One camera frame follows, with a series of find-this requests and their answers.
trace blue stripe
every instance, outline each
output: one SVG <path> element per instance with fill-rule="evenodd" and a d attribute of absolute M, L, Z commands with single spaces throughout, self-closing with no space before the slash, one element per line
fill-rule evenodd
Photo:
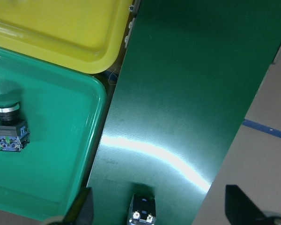
<path fill-rule="evenodd" d="M 256 123 L 254 121 L 244 119 L 243 125 L 247 126 L 247 127 L 250 127 L 250 128 L 253 128 L 255 130 L 259 130 L 259 131 L 262 131 L 264 133 L 267 133 L 267 134 L 270 134 L 270 135 L 281 138 L 281 131 L 280 130 L 277 130 L 277 129 L 274 129 L 274 128 L 271 128 L 271 127 L 267 127 L 267 126 L 262 125 L 260 123 Z"/>

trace yellow tray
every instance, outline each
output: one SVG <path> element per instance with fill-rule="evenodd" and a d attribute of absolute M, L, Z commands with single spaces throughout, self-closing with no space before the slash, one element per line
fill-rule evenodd
<path fill-rule="evenodd" d="M 132 0 L 0 0 L 0 47 L 84 73 L 113 64 Z"/>

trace blue tape strip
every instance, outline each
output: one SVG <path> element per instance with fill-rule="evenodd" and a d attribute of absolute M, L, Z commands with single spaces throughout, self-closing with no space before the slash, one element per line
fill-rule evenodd
<path fill-rule="evenodd" d="M 244 119 L 243 125 L 246 126 L 246 127 L 250 127 L 250 128 L 255 129 L 255 130 L 259 130 L 261 132 L 264 132 L 264 133 L 267 133 L 267 134 L 270 134 L 270 135 L 281 138 L 281 131 L 280 130 L 277 130 L 277 129 L 274 129 L 274 128 L 271 128 L 271 127 L 267 127 L 267 126 L 262 125 L 260 123 L 256 123 L 254 121 Z"/>

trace green button cap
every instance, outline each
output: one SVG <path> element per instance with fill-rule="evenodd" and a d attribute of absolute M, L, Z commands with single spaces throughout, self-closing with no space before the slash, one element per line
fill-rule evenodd
<path fill-rule="evenodd" d="M 21 97 L 16 94 L 1 94 L 0 95 L 0 107 L 12 106 L 20 101 L 21 101 Z"/>

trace gray floor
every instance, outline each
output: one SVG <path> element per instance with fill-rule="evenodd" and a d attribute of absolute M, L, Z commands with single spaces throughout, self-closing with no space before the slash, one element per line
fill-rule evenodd
<path fill-rule="evenodd" d="M 246 119 L 281 130 L 281 53 L 269 68 Z M 281 215 L 281 139 L 241 126 L 194 225 L 229 225 L 224 213 L 226 184 L 237 184 L 267 215 Z M 0 211 L 0 225 L 38 224 Z"/>

